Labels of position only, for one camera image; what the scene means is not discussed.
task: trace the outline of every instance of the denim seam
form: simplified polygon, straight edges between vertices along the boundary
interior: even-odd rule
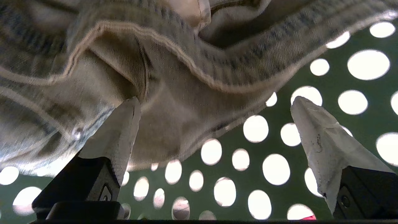
[[[257,7],[260,5],[260,0],[228,0],[225,2],[220,2],[217,5],[211,7],[211,15],[213,16],[217,11],[235,7],[235,6],[250,6],[250,7]]]
[[[35,54],[54,55],[63,50],[64,42],[56,41],[61,36],[47,35],[36,30],[27,20],[17,9],[0,2],[0,33],[8,41]],[[12,32],[4,32],[4,29],[12,30]]]
[[[84,128],[82,119],[79,119],[76,115],[71,115],[68,110],[61,109],[47,97],[28,87],[18,86],[18,88],[19,90],[15,90],[15,87],[13,89],[11,86],[0,86],[0,95],[13,100],[42,117],[69,140],[74,139],[72,136],[74,127]]]
[[[234,55],[230,51],[226,51],[229,52],[228,55],[226,55],[225,52],[218,52],[219,55],[217,56],[211,54],[211,52],[206,49],[206,45],[203,42],[199,42],[198,38],[195,36],[193,41],[191,40],[191,37],[181,38],[181,36],[183,37],[181,33],[184,32],[181,29],[165,30],[164,28],[162,29],[161,27],[159,27],[159,24],[164,24],[165,20],[170,23],[173,22],[175,27],[178,26],[177,24],[179,22],[183,23],[182,21],[180,21],[181,19],[178,17],[178,15],[173,14],[173,12],[170,12],[167,9],[156,9],[156,5],[144,4],[144,1],[141,0],[139,1],[139,3],[142,4],[141,7],[149,9],[148,12],[157,12],[158,15],[162,16],[162,18],[160,19],[157,17],[153,17],[151,13],[144,13],[140,9],[133,8],[130,10],[132,10],[132,12],[134,13],[129,14],[127,13],[128,11],[125,11],[125,13],[119,13],[116,16],[113,16],[112,20],[118,20],[123,22],[113,22],[107,21],[106,14],[105,12],[103,12],[103,10],[106,9],[111,11],[112,9],[117,8],[117,5],[115,4],[116,2],[120,3],[125,1],[112,1],[112,4],[109,5],[107,5],[106,2],[108,1],[102,0],[100,1],[100,6],[94,5],[90,7],[86,13],[82,14],[83,16],[79,18],[80,26],[78,28],[75,28],[76,30],[78,30],[78,32],[75,32],[75,35],[72,35],[71,39],[74,39],[74,41],[82,40],[79,45],[87,45],[89,43],[83,43],[83,41],[86,41],[84,40],[83,36],[88,37],[88,32],[93,31],[94,29],[98,30],[97,35],[99,35],[101,33],[101,26],[103,26],[104,24],[107,24],[107,27],[109,28],[115,28],[118,25],[119,29],[133,29],[136,36],[146,38],[151,37],[153,41],[168,48],[175,55],[177,55],[177,57],[179,57],[198,78],[200,78],[212,88],[220,89],[225,92],[252,92],[262,89],[267,81],[278,77],[281,73],[287,70],[287,66],[289,66],[292,63],[291,60],[294,59],[293,56],[302,57],[303,53],[308,52],[308,49],[316,49],[322,44],[325,44],[326,41],[329,40],[330,36],[337,36],[338,33],[336,32],[336,30],[339,29],[341,25],[335,25],[333,29],[325,30],[324,28],[320,27],[316,22],[318,21],[318,23],[322,23],[322,21],[328,21],[331,15],[339,12],[337,11],[337,9],[343,10],[344,8],[350,6],[361,6],[361,9],[367,10],[363,14],[381,13],[388,9],[381,1],[368,0],[366,2],[363,2],[363,0],[318,0],[317,2],[314,2],[311,6],[300,10],[298,13],[295,13],[288,19],[286,19],[285,24],[283,25],[287,25],[288,27],[276,25],[271,28],[270,31],[266,31],[256,41],[257,43],[260,41],[263,42],[259,43],[258,45],[256,45],[256,47],[252,48],[252,50],[249,51],[250,58],[249,56],[247,56],[247,62],[243,64],[237,62],[238,57],[236,56],[232,56],[231,59],[228,59],[227,57],[231,57],[230,55]],[[367,4],[372,5],[373,9],[366,8]],[[346,17],[346,20],[357,19],[356,16]],[[297,18],[302,20],[300,22],[296,22],[294,19]],[[157,29],[151,29],[151,27],[156,27],[156,24],[154,24],[154,20],[158,20],[159,22],[157,23]],[[296,52],[296,55],[293,55],[291,53],[284,55],[284,57],[288,56],[292,59],[289,58],[289,60],[286,60],[285,58],[281,58],[279,56],[280,54],[278,53],[277,55],[274,55],[275,52],[272,51],[270,53],[269,50],[271,48],[280,47],[276,45],[281,45],[283,41],[289,42],[292,40],[292,38],[296,37],[295,32],[303,30],[307,31],[309,29],[319,30],[319,33],[317,33],[316,35],[313,34],[313,38],[318,40],[316,42],[307,41],[306,45],[303,46],[301,51]],[[279,36],[279,38],[273,38],[274,41],[269,41],[269,32],[273,34],[271,36]],[[270,59],[276,60],[275,63],[269,65],[268,62]],[[252,68],[248,65],[257,65],[257,67]],[[234,68],[241,69],[242,67],[246,70],[246,73],[240,74],[244,77],[244,79],[241,81],[244,81],[245,83],[241,83],[240,85],[234,85],[233,83],[231,84],[231,81],[229,79],[231,79],[231,77],[234,77],[234,75],[237,75]],[[261,73],[261,75],[255,77],[252,75],[257,73]]]
[[[362,17],[358,17],[358,21],[357,23],[351,24],[351,29],[352,31],[358,30],[360,28],[363,28],[365,26],[368,26],[374,22],[380,21],[384,18],[384,16],[375,16],[374,18],[367,18],[367,16],[363,15]],[[321,53],[323,53],[324,51],[326,51],[326,47],[318,47],[317,49],[312,49],[310,51],[310,54],[306,55],[304,58],[301,59],[301,61],[295,61],[295,64],[293,64],[290,68],[291,72],[290,72],[290,76],[286,77],[286,81],[288,79],[290,79],[291,76],[293,76],[293,74],[295,73],[295,71],[297,71],[300,67],[302,67],[305,63],[310,62],[311,60],[315,59],[318,55],[320,55]],[[256,114],[257,112],[261,111],[262,109],[264,109],[265,105],[264,102],[266,100],[259,100],[257,105],[252,107],[249,111],[249,113],[247,112],[242,112],[240,115],[236,115],[236,118],[239,118],[229,124],[226,124],[225,126],[228,127],[228,130],[231,128],[234,128],[240,124],[243,123],[243,121],[245,120],[245,118],[250,117],[253,114]],[[186,158],[188,158],[190,155],[192,155],[197,148],[199,148],[206,139],[209,138],[218,138],[221,135],[223,135],[224,133],[226,133],[228,131],[226,128],[223,128],[222,130],[218,130],[217,132],[213,132],[213,131],[208,131],[207,133],[203,133],[202,135],[200,135],[200,137],[198,137],[194,143],[192,145],[190,145],[190,147],[187,148],[187,150],[181,150],[181,153],[179,155],[179,159],[180,160],[185,160]]]
[[[23,174],[37,175],[37,171],[39,169],[43,169],[48,171],[48,173],[45,176],[51,176],[51,177],[55,176],[57,173],[53,172],[54,170],[52,168],[52,164],[55,164],[56,167],[59,167],[58,166],[59,164],[57,162],[58,159],[61,159],[63,161],[65,158],[75,156],[84,146],[84,143],[87,141],[87,139],[91,137],[96,130],[98,130],[98,128],[105,121],[105,119],[112,113],[113,109],[114,108],[106,109],[103,112],[99,113],[98,117],[94,119],[94,122],[85,130],[85,133],[80,139],[70,141],[64,138],[64,136],[62,136],[63,139],[61,139],[61,141],[67,143],[67,145],[64,148],[61,148],[59,151],[55,151],[54,152],[55,155],[52,155],[52,157],[50,157],[49,160],[46,160],[45,162],[42,160],[30,161],[30,163],[35,163],[35,164],[31,165],[32,167],[30,167],[29,169],[26,169],[26,167],[24,167],[24,169],[21,170]]]
[[[56,130],[53,130],[51,133],[47,133],[46,136],[44,138],[40,139],[39,142],[36,142],[35,145],[39,145],[41,143],[49,141],[54,136],[54,134],[56,132],[57,132]],[[31,146],[31,149],[29,151],[25,151],[22,154],[19,154],[20,153],[19,151],[12,151],[10,153],[6,150],[6,153],[0,157],[0,164],[6,162],[8,166],[16,166],[17,167],[19,165],[19,163],[18,162],[13,163],[13,162],[10,162],[10,160],[18,160],[19,157],[32,158],[32,156],[30,156],[30,155],[32,153],[33,154],[37,153],[37,152],[34,152],[35,145]],[[25,169],[28,169],[28,170],[36,169],[37,165],[34,165],[35,163],[39,166],[43,165],[43,161],[41,161],[41,160],[36,161],[36,160],[32,159],[29,161],[29,163],[24,164],[24,169],[21,171],[24,171]]]

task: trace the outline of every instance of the green surface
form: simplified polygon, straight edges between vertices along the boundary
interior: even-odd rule
[[[391,96],[398,91],[398,32],[387,38],[375,38],[364,29],[350,38],[342,47],[328,50],[320,58],[329,62],[329,72],[321,77],[314,76],[310,66],[304,66],[278,93],[276,105],[263,110],[262,115],[268,122],[269,134],[261,143],[250,143],[244,137],[242,126],[239,126],[219,138],[222,145],[221,160],[207,166],[202,162],[200,150],[182,163],[182,175],[178,183],[169,185],[165,180],[165,168],[156,171],[144,170],[130,172],[129,182],[122,187],[119,201],[128,203],[132,208],[131,219],[145,216],[148,219],[171,219],[173,201],[180,196],[185,197],[190,205],[190,219],[198,219],[202,211],[212,211],[218,220],[253,220],[248,210],[248,196],[254,190],[263,190],[268,194],[272,205],[270,219],[286,219],[289,207],[301,203],[307,205],[315,213],[317,219],[332,218],[323,198],[314,196],[306,187],[304,172],[308,168],[305,153],[301,145],[286,146],[280,135],[282,126],[293,122],[290,115],[290,98],[292,93],[301,86],[314,86],[322,95],[322,106],[333,114],[339,122],[347,127],[354,137],[368,150],[380,157],[375,142],[383,133],[398,132],[398,116],[390,104]],[[384,52],[391,62],[389,72],[373,81],[361,81],[353,77],[347,69],[348,59],[363,49],[377,49]],[[368,100],[367,110],[360,115],[348,115],[338,106],[338,96],[346,90],[359,90]],[[246,149],[250,156],[250,165],[245,171],[236,171],[232,165],[232,153],[238,149]],[[262,163],[273,153],[286,158],[291,174],[289,180],[274,186],[264,178]],[[389,165],[394,171],[398,167]],[[199,192],[191,191],[189,176],[192,171],[200,170],[204,176],[204,186]],[[133,196],[136,181],[146,176],[149,180],[149,192],[146,198],[137,202]],[[220,207],[214,199],[214,185],[221,177],[228,177],[235,183],[236,200],[228,208]],[[50,178],[19,176],[6,186],[0,186],[1,224],[27,223],[35,219],[34,215],[17,216],[12,209],[12,202],[18,192],[25,187],[36,186],[43,189]],[[153,194],[158,189],[165,191],[165,203],[161,209],[154,209]]]

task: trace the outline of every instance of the light through hole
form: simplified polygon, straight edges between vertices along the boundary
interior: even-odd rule
[[[341,126],[345,132],[347,132],[347,134],[351,135],[351,137],[353,136],[352,133],[350,132],[350,130],[348,130],[346,127]]]
[[[237,171],[244,171],[249,167],[249,154],[244,149],[237,149],[232,154],[232,165]]]
[[[264,117],[254,115],[243,124],[243,134],[252,143],[262,142],[268,135],[268,123]]]
[[[255,190],[250,193],[248,198],[248,207],[250,214],[255,219],[264,220],[268,219],[271,215],[271,200],[268,195],[261,190]]]
[[[177,198],[172,207],[172,218],[173,220],[188,220],[191,210],[189,202],[184,197]]]
[[[125,174],[123,175],[122,187],[126,186],[126,184],[129,182],[129,179],[130,179],[130,174],[126,171]]]
[[[289,164],[280,154],[271,154],[263,162],[263,174],[269,183],[282,185],[289,180]]]
[[[333,41],[327,43],[326,47],[329,49],[338,48],[338,47],[342,46],[343,44],[347,43],[349,38],[350,38],[349,32],[345,32],[341,36],[334,39]]]
[[[287,211],[288,220],[300,220],[313,215],[313,211],[308,206],[303,204],[294,204]]]
[[[387,163],[398,167],[398,132],[385,133],[378,137],[376,148]]]
[[[153,195],[153,207],[155,209],[160,209],[164,205],[164,190],[162,188],[159,188],[155,191],[155,194]]]
[[[308,168],[305,173],[304,173],[304,180],[305,184],[307,185],[308,190],[310,192],[317,196],[317,197],[322,197],[320,193],[318,193],[318,184],[316,183],[316,179],[314,176],[314,173],[312,172],[311,168]]]
[[[311,72],[316,76],[322,76],[328,73],[330,69],[329,63],[323,58],[316,59],[310,65]]]
[[[131,215],[131,206],[127,203],[122,204],[122,208],[124,210],[123,220],[128,220]]]
[[[193,192],[198,192],[203,187],[203,174],[199,170],[195,170],[189,177],[189,187]]]
[[[347,90],[338,98],[342,111],[350,115],[362,114],[368,108],[368,100],[363,93],[357,90]]]
[[[36,175],[38,177],[44,177],[47,174],[48,174],[48,169],[47,168],[39,168],[39,169],[36,170]]]
[[[392,110],[398,115],[398,92],[394,93],[391,97]]]
[[[152,171],[156,171],[156,170],[158,169],[158,166],[159,166],[158,163],[152,163],[151,166],[150,166],[150,169],[151,169]]]
[[[222,155],[221,143],[217,139],[207,140],[201,150],[202,161],[209,166],[217,164]]]
[[[348,71],[357,79],[374,80],[385,75],[390,69],[390,60],[377,50],[363,50],[348,59]]]
[[[227,177],[218,179],[214,186],[214,199],[221,207],[231,206],[236,199],[234,182]]]
[[[278,97],[276,96],[276,93],[274,92],[271,97],[267,100],[267,102],[265,102],[265,104],[267,105],[267,107],[272,107],[276,104],[276,102],[278,101]]]
[[[20,191],[12,203],[15,214],[20,216],[28,216],[34,213],[32,202],[40,194],[41,189],[38,187],[27,187]]]
[[[213,212],[206,210],[199,215],[199,220],[217,220]]]
[[[181,178],[182,174],[182,166],[179,160],[170,161],[164,172],[164,177],[166,178],[166,182],[170,185],[176,184]]]
[[[281,138],[287,146],[297,146],[301,143],[299,130],[295,123],[287,123],[281,129]]]
[[[312,101],[314,104],[318,106],[322,106],[322,96],[321,93],[319,93],[318,89],[312,86],[302,86],[298,89],[296,89],[292,97],[290,99],[290,103],[293,105],[293,101],[297,96],[302,96],[307,98],[308,100]]]
[[[374,37],[386,38],[391,36],[395,32],[395,26],[389,22],[379,22],[372,25],[369,31]]]
[[[0,185],[10,185],[18,178],[19,171],[16,167],[5,167],[0,172]]]
[[[138,179],[134,186],[134,198],[137,201],[142,201],[145,199],[149,191],[149,181],[146,177],[141,177]]]

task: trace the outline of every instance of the denim fabric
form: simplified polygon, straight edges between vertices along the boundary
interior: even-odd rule
[[[398,15],[396,0],[210,0],[198,28],[154,0],[57,0],[44,14],[32,2],[0,0],[0,169],[47,176],[132,96],[128,170],[184,160],[264,109],[327,42]],[[63,7],[70,23],[52,29],[45,15]]]
[[[166,7],[171,8],[196,32],[209,25],[211,19],[209,0],[160,0]]]

